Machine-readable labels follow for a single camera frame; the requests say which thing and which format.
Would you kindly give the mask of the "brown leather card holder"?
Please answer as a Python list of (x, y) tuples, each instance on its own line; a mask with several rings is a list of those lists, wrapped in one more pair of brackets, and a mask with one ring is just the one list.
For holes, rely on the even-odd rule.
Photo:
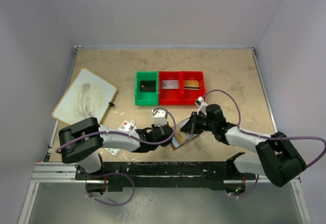
[(176, 125), (176, 132), (170, 144), (174, 151), (199, 136), (198, 134), (181, 132), (181, 128), (188, 122), (188, 120), (189, 118), (186, 118)]

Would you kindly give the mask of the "gold card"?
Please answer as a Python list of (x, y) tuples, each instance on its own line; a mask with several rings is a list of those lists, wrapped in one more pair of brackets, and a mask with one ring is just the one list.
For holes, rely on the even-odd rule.
[(197, 80), (185, 80), (183, 82), (185, 90), (199, 90), (200, 83)]
[(189, 141), (190, 135), (184, 132), (175, 133), (172, 143), (175, 148), (180, 147), (181, 145), (185, 144)]

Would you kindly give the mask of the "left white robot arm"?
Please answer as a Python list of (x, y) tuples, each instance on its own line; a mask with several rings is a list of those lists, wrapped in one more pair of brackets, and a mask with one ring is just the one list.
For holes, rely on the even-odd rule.
[(61, 155), (62, 163), (77, 163), (87, 173), (94, 174), (103, 169), (102, 158), (96, 150), (148, 153), (170, 144), (175, 130), (176, 124), (171, 127), (167, 121), (143, 129), (138, 129), (134, 121), (124, 121), (118, 130), (112, 130), (90, 117), (59, 131), (60, 146), (56, 153)]

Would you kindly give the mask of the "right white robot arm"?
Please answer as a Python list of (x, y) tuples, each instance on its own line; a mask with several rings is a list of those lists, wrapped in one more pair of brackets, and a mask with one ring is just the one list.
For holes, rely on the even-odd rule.
[(217, 104), (208, 105), (205, 112), (193, 112), (180, 131), (201, 134), (209, 131), (215, 139), (229, 146), (237, 146), (255, 153), (239, 153), (228, 161), (239, 173), (266, 176), (271, 183), (282, 187), (306, 170), (307, 165), (286, 135), (258, 135), (241, 130), (227, 122), (222, 109)]

